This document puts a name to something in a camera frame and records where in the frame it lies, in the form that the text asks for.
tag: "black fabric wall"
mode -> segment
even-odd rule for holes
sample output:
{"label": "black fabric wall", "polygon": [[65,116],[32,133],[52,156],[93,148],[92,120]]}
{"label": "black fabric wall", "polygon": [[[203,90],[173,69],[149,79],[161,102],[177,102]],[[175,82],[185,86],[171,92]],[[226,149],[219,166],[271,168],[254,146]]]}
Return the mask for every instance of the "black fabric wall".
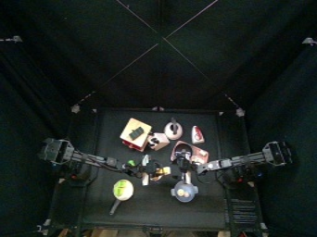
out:
{"label": "black fabric wall", "polygon": [[292,164],[270,168],[259,186],[263,217],[275,236],[317,236],[315,73],[317,47],[307,46],[247,113],[254,151],[270,141],[286,141],[292,150]]}
{"label": "black fabric wall", "polygon": [[53,179],[36,154],[64,136],[68,110],[24,49],[0,44],[0,236],[33,236],[46,219]]}

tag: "small object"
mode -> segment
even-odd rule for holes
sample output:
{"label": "small object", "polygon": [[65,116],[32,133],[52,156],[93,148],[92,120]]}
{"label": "small object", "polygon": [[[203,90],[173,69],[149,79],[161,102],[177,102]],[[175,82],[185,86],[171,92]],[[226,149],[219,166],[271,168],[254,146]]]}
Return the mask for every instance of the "small object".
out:
{"label": "small object", "polygon": [[197,148],[196,146],[184,143],[181,141],[177,141],[175,143],[175,147],[171,153],[171,161],[175,163],[176,158],[181,154],[191,162],[199,163],[199,164],[205,164],[208,161],[208,152]]}
{"label": "small object", "polygon": [[192,186],[191,183],[185,183],[184,181],[179,181],[173,189],[171,190],[171,195],[181,203],[188,203],[196,194],[197,194],[197,187]]}
{"label": "small object", "polygon": [[114,209],[118,206],[118,204],[121,203],[121,201],[125,201],[133,194],[133,185],[128,180],[118,180],[114,184],[113,184],[113,196],[116,198],[113,206],[109,210],[109,215],[113,215]]}
{"label": "small object", "polygon": [[176,140],[181,136],[183,129],[181,129],[180,124],[175,122],[173,118],[171,118],[171,122],[165,124],[163,133],[167,136],[167,138],[171,140]]}
{"label": "small object", "polygon": [[78,113],[78,111],[80,111],[80,106],[78,105],[73,105],[72,107],[70,107],[70,109],[72,109],[72,113]]}
{"label": "small object", "polygon": [[196,144],[196,143],[203,143],[203,142],[204,142],[203,133],[196,126],[192,126],[192,128],[191,128],[191,143]]}
{"label": "small object", "polygon": [[135,140],[137,137],[141,136],[141,134],[143,134],[143,128],[139,127],[136,130],[133,130],[133,131],[128,134],[128,136],[129,136],[129,138],[131,138],[132,140]]}
{"label": "small object", "polygon": [[244,116],[244,111],[240,108],[236,109],[236,116],[238,117],[243,117]]}
{"label": "small object", "polygon": [[[135,131],[139,127],[141,127],[143,133],[137,138],[132,139],[129,137],[129,133],[131,131]],[[125,144],[128,148],[141,152],[147,145],[147,136],[151,129],[152,127],[149,125],[131,118],[125,124],[125,128],[120,135],[120,138],[123,139],[123,144]]]}
{"label": "small object", "polygon": [[169,167],[161,167],[160,163],[151,159],[149,155],[144,155],[141,160],[141,185],[148,185],[149,181],[159,181],[161,176],[171,174]]}
{"label": "small object", "polygon": [[157,151],[160,148],[163,148],[168,143],[169,140],[164,133],[153,133],[147,138],[149,148]]}

